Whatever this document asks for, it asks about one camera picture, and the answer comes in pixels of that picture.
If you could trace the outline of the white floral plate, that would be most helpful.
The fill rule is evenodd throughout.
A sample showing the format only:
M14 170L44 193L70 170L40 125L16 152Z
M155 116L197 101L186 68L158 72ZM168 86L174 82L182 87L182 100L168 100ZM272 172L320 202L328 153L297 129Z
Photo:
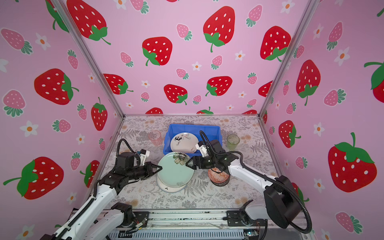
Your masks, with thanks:
M199 140L194 134L179 133L172 138L170 147L173 152L194 154L197 151L198 142Z

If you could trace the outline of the mint green flower plate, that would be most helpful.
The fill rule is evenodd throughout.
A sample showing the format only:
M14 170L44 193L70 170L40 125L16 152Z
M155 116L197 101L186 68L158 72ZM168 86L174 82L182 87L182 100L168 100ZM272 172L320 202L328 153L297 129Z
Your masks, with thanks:
M181 152L172 152L165 155L160 161L162 167L157 175L161 182L172 188L186 185L193 177L194 170L187 166L190 157Z

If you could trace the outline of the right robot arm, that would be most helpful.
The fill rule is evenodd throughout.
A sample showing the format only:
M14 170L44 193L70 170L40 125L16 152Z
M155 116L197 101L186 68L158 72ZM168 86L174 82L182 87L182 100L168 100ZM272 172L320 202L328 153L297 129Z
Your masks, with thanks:
M248 204L244 207L245 215L249 219L258 219L261 212L257 209L264 207L269 219L280 228L291 226L303 234L311 233L313 223L310 213L287 177L273 178L257 171L245 164L241 152L226 152L216 140L201 141L197 146L202 155L188 160L187 167L193 170L216 168L242 180L264 195L264 204Z

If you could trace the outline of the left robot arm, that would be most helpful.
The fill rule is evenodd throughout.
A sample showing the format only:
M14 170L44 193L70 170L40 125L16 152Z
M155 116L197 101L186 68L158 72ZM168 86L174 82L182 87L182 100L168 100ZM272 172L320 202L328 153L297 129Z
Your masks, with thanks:
M117 227L137 231L143 224L128 204L116 203L100 221L97 218L125 186L144 181L163 169L146 162L148 155L146 151L118 155L113 169L96 182L93 194L83 206L55 233L45 234L42 239L102 240Z

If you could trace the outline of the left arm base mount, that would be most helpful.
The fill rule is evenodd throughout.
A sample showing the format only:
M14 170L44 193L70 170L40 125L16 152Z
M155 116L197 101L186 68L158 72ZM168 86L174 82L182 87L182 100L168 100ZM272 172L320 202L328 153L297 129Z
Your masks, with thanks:
M139 229L147 227L150 212L134 211L133 215L134 215L134 217L132 218L131 222L124 221L121 225L118 226L118 228L133 229L137 225L140 225Z

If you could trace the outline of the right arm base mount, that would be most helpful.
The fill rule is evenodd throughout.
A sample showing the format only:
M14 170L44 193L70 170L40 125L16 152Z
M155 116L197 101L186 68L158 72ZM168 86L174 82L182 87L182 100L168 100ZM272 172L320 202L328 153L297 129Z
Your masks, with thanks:
M265 219L252 220L245 211L229 210L223 220L227 222L229 227L264 227Z

